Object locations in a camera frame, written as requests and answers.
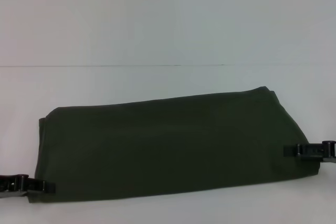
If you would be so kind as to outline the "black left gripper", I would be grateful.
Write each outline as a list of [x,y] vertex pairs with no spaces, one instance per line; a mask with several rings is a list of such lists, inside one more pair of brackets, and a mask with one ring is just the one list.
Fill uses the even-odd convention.
[[28,175],[1,175],[1,199],[24,197],[27,193],[53,194],[56,185],[46,180],[30,178]]

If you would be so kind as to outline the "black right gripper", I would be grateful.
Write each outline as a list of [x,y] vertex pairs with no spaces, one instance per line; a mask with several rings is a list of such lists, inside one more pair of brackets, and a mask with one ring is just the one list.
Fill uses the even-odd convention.
[[295,157],[305,160],[323,160],[324,163],[335,163],[335,141],[323,141],[322,144],[295,144],[283,147],[284,157]]

